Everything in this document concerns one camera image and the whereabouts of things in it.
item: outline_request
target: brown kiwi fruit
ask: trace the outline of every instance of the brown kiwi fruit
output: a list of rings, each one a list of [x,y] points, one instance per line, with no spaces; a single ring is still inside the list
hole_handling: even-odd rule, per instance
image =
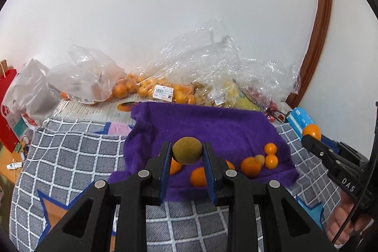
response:
[[[178,139],[172,147],[172,157],[182,165],[191,165],[202,156],[202,144],[193,137]]]

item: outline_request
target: red shopping bag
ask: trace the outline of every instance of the red shopping bag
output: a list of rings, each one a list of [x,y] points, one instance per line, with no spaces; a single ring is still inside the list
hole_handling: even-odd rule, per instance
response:
[[[5,93],[9,88],[14,77],[16,77],[17,71],[14,69],[8,70],[5,72],[5,75],[0,77],[0,102],[3,101]],[[5,117],[9,116],[9,109],[6,106],[0,104],[0,141],[3,145],[13,152],[14,148],[18,144],[19,140],[16,136],[13,128],[9,126],[9,123]]]

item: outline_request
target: metal bolt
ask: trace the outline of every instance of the metal bolt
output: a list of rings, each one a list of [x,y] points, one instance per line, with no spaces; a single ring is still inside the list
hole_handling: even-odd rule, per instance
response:
[[[281,186],[280,182],[273,179],[269,182],[269,186],[272,187],[272,188],[278,188]]]
[[[228,169],[226,171],[226,175],[230,178],[234,178],[236,175],[237,175],[237,172],[235,170],[232,170],[232,169]]]
[[[100,189],[100,188],[104,188],[105,187],[105,185],[106,185],[106,182],[104,181],[104,180],[98,180],[97,182],[95,182],[95,187],[97,188],[97,189]]]
[[[138,175],[140,178],[146,178],[147,176],[150,175],[150,172],[148,170],[140,170],[138,172]]]

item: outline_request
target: blue tissue box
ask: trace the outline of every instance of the blue tissue box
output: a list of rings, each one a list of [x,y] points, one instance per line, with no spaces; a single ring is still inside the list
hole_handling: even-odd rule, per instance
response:
[[[292,129],[297,133],[300,139],[302,138],[303,129],[307,125],[314,123],[307,112],[300,107],[294,108],[293,111],[286,117],[286,120],[290,123]]]

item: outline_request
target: blue star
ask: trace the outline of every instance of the blue star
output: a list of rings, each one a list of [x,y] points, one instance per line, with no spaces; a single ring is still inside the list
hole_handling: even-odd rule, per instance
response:
[[[315,221],[315,223],[322,230],[324,230],[323,226],[322,226],[322,217],[323,217],[323,211],[324,211],[323,203],[320,202],[320,203],[314,205],[313,207],[310,207],[310,206],[306,205],[305,203],[303,203],[303,201],[298,196],[295,196],[295,199],[297,200],[299,205],[301,205],[302,208],[306,211],[306,213],[309,214],[309,216],[313,219],[313,221]]]

